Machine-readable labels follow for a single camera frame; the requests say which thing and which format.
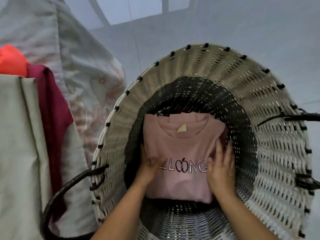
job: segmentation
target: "person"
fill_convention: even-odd
[[[134,182],[91,240],[135,239],[142,199],[163,163],[159,159],[149,161],[141,146],[141,165]],[[215,159],[209,158],[207,163],[207,181],[239,240],[279,240],[236,195],[232,141],[224,153],[217,140]]]

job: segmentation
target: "black basket handle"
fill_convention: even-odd
[[[51,232],[49,228],[49,222],[52,216],[52,212],[54,209],[54,206],[58,199],[64,196],[64,194],[71,189],[74,185],[82,181],[84,178],[93,176],[93,175],[100,175],[104,173],[105,169],[108,168],[109,165],[105,165],[103,167],[97,168],[97,169],[88,169],[86,171],[83,171],[79,175],[75,176],[73,179],[71,179],[69,182],[67,182],[57,193],[54,194],[54,196],[51,197],[50,201],[46,205],[42,216],[41,216],[41,222],[40,222],[40,233],[44,240],[90,240],[92,236],[94,235],[94,232],[82,235],[82,236],[76,236],[76,237],[59,237],[56,236],[54,233]]]
[[[301,114],[292,114],[292,115],[285,115],[282,111],[279,115],[267,118],[266,120],[262,121],[261,123],[257,124],[257,126],[261,126],[264,123],[276,119],[276,118],[284,118],[285,121],[319,121],[320,122],[320,113],[307,113],[304,109],[299,108],[302,111]],[[305,182],[302,179],[309,179],[309,182]],[[320,182],[316,181],[314,178],[309,175],[302,175],[296,174],[295,183],[297,187],[309,190],[310,194],[313,190],[320,189]]]

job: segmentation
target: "folded pink t-shirt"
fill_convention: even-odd
[[[186,131],[178,132],[176,128],[184,124]],[[221,141],[226,141],[225,124],[209,114],[146,114],[143,137],[147,157],[166,159],[146,197],[210,203],[213,196],[206,180],[206,164],[221,135],[225,136]]]

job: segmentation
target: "laundry basket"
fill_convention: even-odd
[[[41,222],[45,240],[63,239],[48,227],[55,202],[87,176],[96,218],[103,223],[138,169],[144,115],[164,110],[210,113],[225,123],[233,140],[238,197],[279,238],[305,237],[320,185],[312,178],[304,120],[320,121],[319,114],[298,109],[269,69],[229,47],[205,43],[156,61],[118,99],[91,169],[68,182],[47,205]],[[192,201],[144,198],[139,230],[140,240],[235,239],[218,206]]]

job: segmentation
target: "gray floor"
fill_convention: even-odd
[[[216,43],[269,68],[300,107],[320,113],[320,0],[65,1],[123,64],[128,85],[172,50]],[[320,180],[320,122],[307,126]],[[320,239],[319,227],[317,192],[306,239]]]

